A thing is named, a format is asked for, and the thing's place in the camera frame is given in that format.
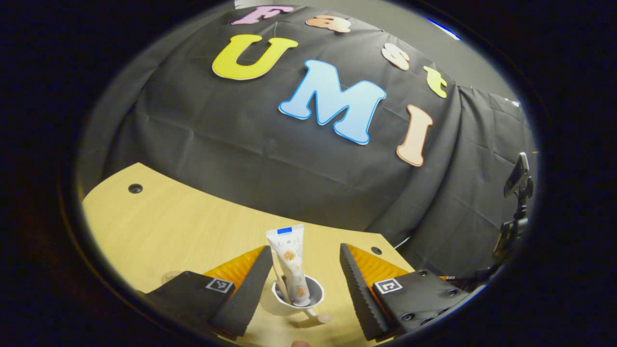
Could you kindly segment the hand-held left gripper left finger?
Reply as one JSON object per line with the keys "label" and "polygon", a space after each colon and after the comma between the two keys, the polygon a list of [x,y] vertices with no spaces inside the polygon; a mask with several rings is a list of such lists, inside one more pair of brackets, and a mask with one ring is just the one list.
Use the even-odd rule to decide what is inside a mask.
{"label": "hand-held left gripper left finger", "polygon": [[272,265],[270,246],[261,246],[205,274],[180,272],[158,288],[137,294],[194,334],[243,336]]}

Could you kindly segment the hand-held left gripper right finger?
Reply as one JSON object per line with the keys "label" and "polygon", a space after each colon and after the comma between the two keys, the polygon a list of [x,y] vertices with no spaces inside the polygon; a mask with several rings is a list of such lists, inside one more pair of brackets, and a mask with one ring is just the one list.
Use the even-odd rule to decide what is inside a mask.
{"label": "hand-held left gripper right finger", "polygon": [[421,329],[471,295],[428,270],[408,272],[346,242],[339,259],[366,340]]}

